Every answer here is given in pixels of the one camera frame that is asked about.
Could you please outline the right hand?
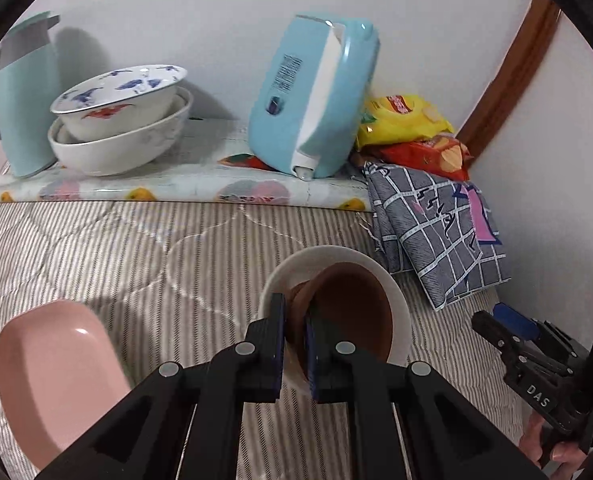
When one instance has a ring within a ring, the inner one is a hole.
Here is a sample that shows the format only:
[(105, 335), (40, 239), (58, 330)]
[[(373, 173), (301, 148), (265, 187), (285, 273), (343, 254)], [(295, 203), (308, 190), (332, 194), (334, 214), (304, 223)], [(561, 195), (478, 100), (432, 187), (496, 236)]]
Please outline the right hand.
[[(544, 455), (545, 441), (542, 439), (544, 425), (545, 419), (536, 412), (532, 412), (519, 440), (520, 450), (534, 463)], [(576, 443), (567, 442), (556, 444), (551, 450), (549, 459), (576, 471), (582, 466), (586, 457), (587, 454)]]

